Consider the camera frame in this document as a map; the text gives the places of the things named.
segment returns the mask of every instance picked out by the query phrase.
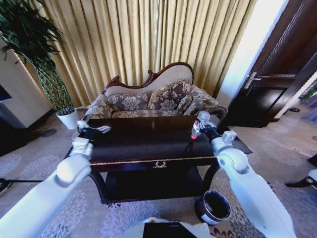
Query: dark wooden table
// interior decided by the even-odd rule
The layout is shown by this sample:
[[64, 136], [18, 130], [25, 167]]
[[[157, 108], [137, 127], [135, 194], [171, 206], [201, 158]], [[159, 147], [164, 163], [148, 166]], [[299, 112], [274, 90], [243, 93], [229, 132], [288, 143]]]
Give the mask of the dark wooden table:
[[[110, 125], [95, 135], [90, 177], [101, 203], [201, 196], [219, 169], [208, 138], [192, 140], [195, 116], [91, 119], [93, 127]], [[218, 132], [227, 127], [219, 125]], [[252, 151], [239, 139], [235, 148]], [[197, 166], [211, 165], [204, 180]], [[101, 172], [108, 172], [104, 181]]]

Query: beige curtain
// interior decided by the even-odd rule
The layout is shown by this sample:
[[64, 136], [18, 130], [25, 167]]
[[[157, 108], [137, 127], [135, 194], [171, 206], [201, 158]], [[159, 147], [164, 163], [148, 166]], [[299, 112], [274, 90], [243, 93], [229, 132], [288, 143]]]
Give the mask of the beige curtain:
[[75, 106], [116, 75], [139, 85], [184, 61], [194, 84], [216, 95], [256, 0], [44, 0], [34, 2], [64, 35], [54, 56]]

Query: black trash can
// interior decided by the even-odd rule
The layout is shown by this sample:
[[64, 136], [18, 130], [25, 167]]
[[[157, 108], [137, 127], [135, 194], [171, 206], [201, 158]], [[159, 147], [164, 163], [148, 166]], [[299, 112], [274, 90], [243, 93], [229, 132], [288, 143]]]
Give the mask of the black trash can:
[[231, 208], [221, 193], [209, 190], [195, 202], [195, 212], [199, 220], [214, 226], [229, 218]]

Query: potted plant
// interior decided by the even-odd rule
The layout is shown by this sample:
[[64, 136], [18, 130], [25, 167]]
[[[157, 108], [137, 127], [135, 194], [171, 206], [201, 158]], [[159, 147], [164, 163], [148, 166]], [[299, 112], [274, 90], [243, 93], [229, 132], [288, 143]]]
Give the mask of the potted plant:
[[13, 50], [33, 65], [56, 115], [67, 128], [75, 129], [77, 112], [50, 56], [58, 53], [50, 43], [62, 43], [61, 32], [28, 0], [0, 0], [0, 35], [6, 43], [2, 48], [5, 55]]

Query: patterned carpet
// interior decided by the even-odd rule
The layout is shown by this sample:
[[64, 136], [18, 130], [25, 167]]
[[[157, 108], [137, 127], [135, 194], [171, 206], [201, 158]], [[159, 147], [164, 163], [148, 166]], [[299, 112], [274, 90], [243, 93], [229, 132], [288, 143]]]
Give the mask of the patterned carpet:
[[[300, 119], [307, 109], [288, 112], [279, 122], [265, 128], [236, 127], [238, 136], [253, 150], [249, 162], [254, 170], [271, 185], [291, 214], [299, 238], [317, 237], [317, 191], [312, 187], [287, 188], [284, 183], [305, 177], [314, 166], [306, 159], [317, 153], [317, 124]], [[56, 129], [49, 137], [40, 136], [25, 147], [0, 158], [0, 178], [45, 179], [64, 158], [77, 136], [67, 130], [55, 115], [37, 129]], [[202, 175], [207, 167], [199, 167]], [[3, 216], [35, 184], [13, 184], [0, 195], [0, 217]], [[230, 219], [215, 227], [211, 234], [217, 238], [263, 237], [248, 221], [230, 189], [223, 171], [217, 172], [211, 189], [224, 194], [230, 202]], [[94, 182], [87, 178], [73, 193], [70, 201], [41, 235], [42, 238], [119, 237], [135, 222], [150, 216], [170, 221], [197, 224], [194, 202], [197, 198], [178, 198], [102, 205]]]

